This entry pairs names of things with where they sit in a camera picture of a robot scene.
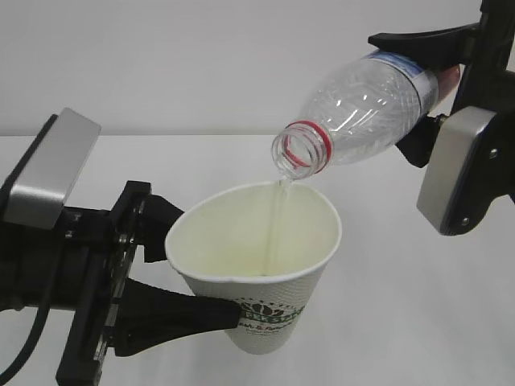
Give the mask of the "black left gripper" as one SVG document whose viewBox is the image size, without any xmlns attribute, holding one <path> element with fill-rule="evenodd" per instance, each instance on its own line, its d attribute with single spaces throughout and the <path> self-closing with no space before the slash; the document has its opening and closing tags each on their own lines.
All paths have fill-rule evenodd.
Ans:
<svg viewBox="0 0 515 386">
<path fill-rule="evenodd" d="M 144 262 L 165 261 L 165 238 L 184 213 L 150 193 L 149 183 L 129 181 L 111 210 L 65 207 L 48 230 L 1 222 L 1 309 L 37 309 L 19 353 L 1 371 L 3 385 L 34 353 L 50 310 L 73 312 L 56 373 L 59 385 L 99 383 L 113 329 L 115 355 L 128 357 L 238 326 L 241 306 L 234 301 L 179 294 L 133 279 L 122 295 L 137 227 Z"/>
</svg>

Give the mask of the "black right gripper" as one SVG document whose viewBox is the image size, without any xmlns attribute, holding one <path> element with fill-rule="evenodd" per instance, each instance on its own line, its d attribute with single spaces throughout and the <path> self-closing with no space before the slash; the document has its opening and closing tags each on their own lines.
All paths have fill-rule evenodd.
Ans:
<svg viewBox="0 0 515 386">
<path fill-rule="evenodd" d="M 507 69 L 514 42 L 514 2 L 483 1 L 480 22 L 417 33 L 378 33 L 368 43 L 378 50 L 411 58 L 426 68 L 466 64 L 451 111 L 468 106 L 495 113 L 514 109 L 514 73 Z M 445 115 L 423 116 L 397 144 L 417 168 L 430 161 Z"/>
</svg>

